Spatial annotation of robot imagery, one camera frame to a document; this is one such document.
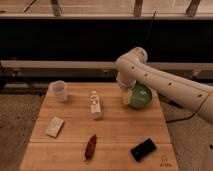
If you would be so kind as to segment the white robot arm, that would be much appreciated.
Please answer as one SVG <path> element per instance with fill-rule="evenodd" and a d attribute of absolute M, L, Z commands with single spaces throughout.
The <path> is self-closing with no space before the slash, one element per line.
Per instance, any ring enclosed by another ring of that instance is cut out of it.
<path fill-rule="evenodd" d="M 126 91 L 137 82 L 144 84 L 213 125 L 213 86 L 152 68 L 146 64 L 147 58 L 143 48 L 135 47 L 116 60 L 119 87 Z"/>

